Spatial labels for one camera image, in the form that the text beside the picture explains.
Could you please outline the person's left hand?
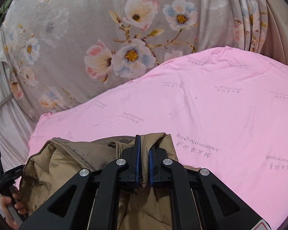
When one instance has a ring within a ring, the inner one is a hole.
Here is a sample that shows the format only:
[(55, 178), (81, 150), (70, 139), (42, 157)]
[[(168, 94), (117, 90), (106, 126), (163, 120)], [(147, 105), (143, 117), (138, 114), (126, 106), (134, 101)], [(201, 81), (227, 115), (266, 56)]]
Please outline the person's left hand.
[[(13, 187), (12, 197), (16, 201), (14, 205), (14, 211), (21, 215), (27, 215), (27, 209), (25, 208), (22, 197), (18, 191), (18, 189)], [(14, 215), (15, 213), (11, 213), (12, 199), (9, 196), (0, 196), (0, 206), (4, 213), (5, 221), (12, 229), (19, 229), (20, 224), (16, 221)]]

